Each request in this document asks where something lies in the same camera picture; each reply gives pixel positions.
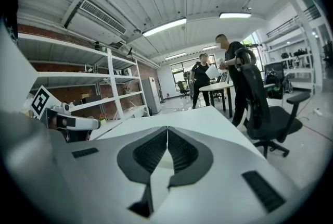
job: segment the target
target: red brick wall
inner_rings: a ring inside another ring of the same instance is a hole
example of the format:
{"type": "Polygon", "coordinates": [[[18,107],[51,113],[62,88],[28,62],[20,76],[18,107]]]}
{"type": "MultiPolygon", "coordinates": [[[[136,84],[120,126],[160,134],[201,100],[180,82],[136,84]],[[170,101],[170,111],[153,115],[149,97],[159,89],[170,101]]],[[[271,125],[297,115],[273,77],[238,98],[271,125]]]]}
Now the red brick wall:
{"type": "MultiPolygon", "coordinates": [[[[67,41],[75,44],[79,44],[82,46],[86,46],[89,48],[94,48],[94,44],[82,40],[76,37],[73,37],[71,35],[67,34],[60,34],[57,32],[53,31],[48,31],[36,27],[31,27],[31,26],[26,26],[26,25],[18,25],[18,31],[22,33],[28,33],[28,34],[34,34],[34,35],[40,35],[40,36],[45,36],[48,38],[53,38],[57,40],[62,40],[62,41],[67,41]]],[[[129,58],[126,58],[116,52],[112,52],[113,55],[130,60],[129,58]]],[[[59,72],[79,72],[79,71],[84,71],[84,67],[81,66],[70,66],[70,65],[58,65],[58,64],[41,64],[41,63],[33,63],[32,66],[37,70],[37,71],[59,71],[59,72]]],[[[148,66],[145,66],[144,64],[138,63],[139,71],[140,71],[140,76],[141,79],[147,79],[148,77],[154,77],[156,80],[156,86],[159,88],[159,84],[157,81],[157,71],[153,68],[150,68],[148,66]]],[[[137,76],[137,69],[136,66],[131,67],[132,70],[132,75],[137,76]]],[[[98,73],[107,73],[106,70],[103,69],[98,69],[98,73]]],[[[139,89],[139,84],[138,81],[132,81],[127,84],[130,86],[130,91],[131,92],[138,92],[139,89]]],[[[118,90],[118,95],[124,94],[124,88],[126,87],[125,84],[117,84],[117,90],[118,90]]],[[[104,97],[113,97],[112,89],[111,86],[109,85],[101,85],[101,95],[102,98],[104,97]]],[[[72,88],[59,88],[59,89],[50,89],[49,90],[52,95],[54,95],[57,99],[59,99],[61,102],[73,102],[75,100],[80,100],[81,99],[81,94],[83,93],[90,93],[91,95],[95,95],[95,87],[94,86],[83,86],[83,87],[72,87],[72,88]]],[[[143,105],[143,100],[141,95],[135,95],[131,96],[129,98],[124,98],[120,100],[121,106],[123,110],[126,110],[130,107],[132,107],[131,103],[134,103],[135,105],[143,105]]],[[[104,104],[105,110],[107,112],[107,116],[109,119],[112,119],[117,111],[116,104],[115,102],[108,102],[104,104]]],[[[94,106],[94,107],[89,107],[86,109],[78,110],[72,113],[74,116],[79,116],[79,117],[89,117],[93,116],[94,118],[97,118],[100,114],[100,107],[99,106],[94,106]]]]}

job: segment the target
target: floor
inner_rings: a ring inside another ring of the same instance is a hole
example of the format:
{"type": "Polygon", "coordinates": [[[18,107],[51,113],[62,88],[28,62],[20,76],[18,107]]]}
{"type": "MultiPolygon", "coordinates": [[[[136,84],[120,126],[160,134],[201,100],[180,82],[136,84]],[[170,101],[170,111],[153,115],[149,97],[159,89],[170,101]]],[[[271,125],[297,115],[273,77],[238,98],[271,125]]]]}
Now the floor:
{"type": "MultiPolygon", "coordinates": [[[[290,113],[292,106],[286,103],[286,99],[301,91],[297,90],[293,94],[286,94],[283,105],[281,100],[272,99],[268,99],[268,105],[282,105],[290,113]]],[[[231,89],[231,96],[234,107],[235,90],[233,88],[231,89]]],[[[217,99],[214,101],[215,107],[222,109],[222,102],[218,102],[217,99]]],[[[192,105],[193,102],[189,97],[165,100],[159,114],[171,114],[178,110],[192,110],[192,105]]],[[[199,95],[197,108],[201,106],[205,106],[202,94],[199,95]]],[[[290,150],[289,155],[283,158],[280,151],[268,152],[267,161],[290,177],[299,188],[303,188],[321,177],[332,155],[333,93],[316,90],[309,100],[300,104],[297,118],[303,122],[302,129],[289,135],[282,144],[283,147],[290,150]],[[318,109],[322,116],[315,114],[314,109],[318,109]]],[[[248,138],[244,125],[239,125],[238,129],[248,138]]]]}

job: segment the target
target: desk surface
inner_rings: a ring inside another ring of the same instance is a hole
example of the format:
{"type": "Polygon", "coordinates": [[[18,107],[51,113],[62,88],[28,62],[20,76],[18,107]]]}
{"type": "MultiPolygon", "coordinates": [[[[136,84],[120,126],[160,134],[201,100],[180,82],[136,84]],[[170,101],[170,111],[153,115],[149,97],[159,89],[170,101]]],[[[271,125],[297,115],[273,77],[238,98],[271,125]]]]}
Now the desk surface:
{"type": "Polygon", "coordinates": [[[201,87],[199,89],[200,92],[210,92],[210,91],[217,91],[225,88],[230,88],[234,86],[234,83],[232,81],[229,81],[229,84],[225,82],[219,82],[219,83],[214,83],[205,87],[201,87]]]}
{"type": "Polygon", "coordinates": [[[132,118],[115,127],[113,130],[98,139],[122,136],[158,126],[174,126],[187,130],[194,130],[216,138],[225,139],[230,142],[240,144],[264,158],[263,155],[253,146],[253,144],[213,106],[181,111],[167,115],[132,118]]]}

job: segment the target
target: fluorescent light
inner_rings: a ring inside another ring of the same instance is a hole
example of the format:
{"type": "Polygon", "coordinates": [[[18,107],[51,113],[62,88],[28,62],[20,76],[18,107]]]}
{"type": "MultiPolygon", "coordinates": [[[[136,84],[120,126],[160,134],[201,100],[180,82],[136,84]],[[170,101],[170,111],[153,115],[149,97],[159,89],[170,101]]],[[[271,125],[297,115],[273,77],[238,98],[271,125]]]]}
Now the fluorescent light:
{"type": "Polygon", "coordinates": [[[166,30],[166,29],[169,29],[169,28],[172,28],[172,27],[175,27],[175,26],[185,24],[185,23],[186,23],[186,18],[182,18],[182,19],[175,20],[175,21],[169,22],[167,24],[161,25],[159,27],[153,28],[152,30],[145,31],[145,32],[142,33],[142,35],[144,37],[148,37],[148,36],[151,36],[151,35],[153,35],[157,32],[160,32],[162,30],[166,30]]]}
{"type": "Polygon", "coordinates": [[[180,56],[183,56],[183,55],[186,55],[186,53],[181,53],[181,54],[169,56],[169,57],[166,57],[165,60],[169,60],[169,59],[172,59],[172,58],[175,58],[175,57],[180,57],[180,56]]]}
{"type": "Polygon", "coordinates": [[[250,13],[220,13],[220,18],[249,18],[250,13]]]}
{"type": "Polygon", "coordinates": [[[217,46],[214,45],[214,46],[209,46],[209,47],[205,47],[204,49],[202,49],[203,51],[206,51],[206,50],[209,50],[209,49],[213,49],[213,48],[216,48],[217,46]]]}

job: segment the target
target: railing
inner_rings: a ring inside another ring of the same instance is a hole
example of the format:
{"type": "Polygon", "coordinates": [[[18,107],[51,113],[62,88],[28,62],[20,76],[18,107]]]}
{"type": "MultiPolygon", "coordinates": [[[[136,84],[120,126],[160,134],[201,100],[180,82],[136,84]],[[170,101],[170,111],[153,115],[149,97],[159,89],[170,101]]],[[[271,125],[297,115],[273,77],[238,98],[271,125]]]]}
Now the railing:
{"type": "MultiPolygon", "coordinates": [[[[315,5],[309,7],[307,10],[305,10],[304,14],[305,14],[306,19],[308,21],[317,19],[321,16],[315,5]]],[[[269,38],[269,37],[272,37],[272,36],[282,32],[282,31],[285,31],[285,30],[289,29],[290,27],[294,26],[297,22],[300,22],[300,17],[299,16],[295,16],[294,18],[292,18],[292,19],[288,20],[287,22],[283,23],[281,26],[277,27],[276,29],[270,31],[269,33],[267,33],[267,37],[269,38]]]]}

